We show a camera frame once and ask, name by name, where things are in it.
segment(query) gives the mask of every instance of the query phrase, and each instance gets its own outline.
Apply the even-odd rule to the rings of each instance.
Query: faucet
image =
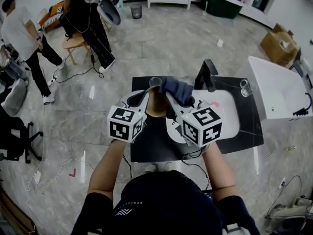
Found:
[[[215,68],[215,65],[213,64],[211,59],[205,59],[201,69],[199,71],[199,74],[195,80],[195,89],[196,90],[202,90],[203,85],[205,83],[207,90],[209,92],[214,92],[216,90],[215,88],[215,82],[212,79],[212,76],[218,75],[218,71]]]

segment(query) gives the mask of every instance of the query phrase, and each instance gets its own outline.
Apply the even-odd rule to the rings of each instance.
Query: black shirt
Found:
[[[177,171],[148,173],[130,181],[113,209],[112,201],[90,193],[72,235],[87,232],[137,233],[167,230],[222,234],[222,228],[237,223],[252,235],[259,232],[239,196],[214,203],[189,178]]]

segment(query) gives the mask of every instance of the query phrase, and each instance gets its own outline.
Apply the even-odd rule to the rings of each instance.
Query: person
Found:
[[[221,235],[222,229],[232,224],[247,229],[248,233],[240,234],[259,234],[215,142],[202,150],[213,201],[184,174],[166,168],[167,171],[156,172],[155,165],[149,165],[146,169],[149,173],[126,184],[120,202],[113,208],[113,190],[125,145],[113,141],[92,173],[72,235],[120,231],[163,234],[167,230]]]
[[[0,41],[0,46],[0,68],[14,80],[19,80],[20,78],[23,79],[25,85],[28,86],[29,81],[27,76],[23,75],[23,71],[20,69],[18,64],[9,57],[2,41]]]
[[[98,55],[101,67],[106,72],[114,63],[115,57],[111,53],[110,43],[97,12],[97,6],[98,4],[86,3],[85,0],[64,0],[64,14]]]
[[[37,53],[41,53],[60,70],[63,69],[65,60],[51,48],[45,36],[42,38],[39,36],[26,7],[16,8],[15,0],[5,0],[2,10],[6,13],[1,28],[4,43],[11,49],[15,49],[30,67],[33,79],[43,96],[44,104],[52,103],[54,97],[41,71]]]

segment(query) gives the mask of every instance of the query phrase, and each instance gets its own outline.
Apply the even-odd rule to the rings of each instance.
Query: gray tile floor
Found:
[[[65,83],[54,83],[51,90],[55,93],[55,102],[47,106],[43,105],[34,81],[30,81],[18,116],[24,122],[35,123],[34,133],[43,130],[44,138],[36,139],[33,144],[44,159],[41,164],[32,159],[29,165],[23,159],[19,162],[2,161],[0,177],[4,179],[4,189],[31,216],[42,234],[70,234],[92,173],[87,164],[78,160],[95,168],[106,152],[109,144],[106,137],[108,110],[131,91],[133,76],[196,75],[205,58],[213,60],[220,75],[233,76],[248,56],[266,58],[259,43],[267,30],[241,16],[228,20],[202,16],[195,5],[188,11],[168,5],[147,9],[143,3],[142,19],[133,20],[129,7],[126,4],[120,11],[121,25],[112,28],[108,34],[116,62],[104,79],[90,71]],[[67,56],[61,46],[64,39],[62,28],[48,33],[47,39],[60,55]],[[216,46],[219,39],[224,40],[222,48]],[[56,72],[58,80],[91,67],[83,48],[75,49],[73,56],[77,65],[68,59],[67,66]],[[42,57],[40,63],[46,79],[51,79],[56,67]],[[90,98],[92,86],[95,93]],[[265,132],[265,144],[258,150],[252,148],[225,155],[236,175],[240,194],[261,233],[266,231],[264,215],[278,196],[278,185],[283,177],[290,180],[293,175],[300,175],[301,194],[309,195],[313,181],[312,132],[313,122],[309,119],[302,125]],[[291,145],[296,145],[296,149],[285,152],[284,148]],[[125,153],[129,160],[129,148]],[[192,162],[204,167],[201,159]],[[133,174],[140,175],[145,166],[133,164]],[[197,167],[181,163],[178,166],[202,189],[205,188],[205,176]],[[69,177],[74,168],[76,177]],[[36,170],[41,172],[37,184],[32,178]],[[122,161],[114,204],[119,201],[129,180],[130,169]],[[299,181],[295,179],[284,190],[278,203],[288,203],[298,195]]]

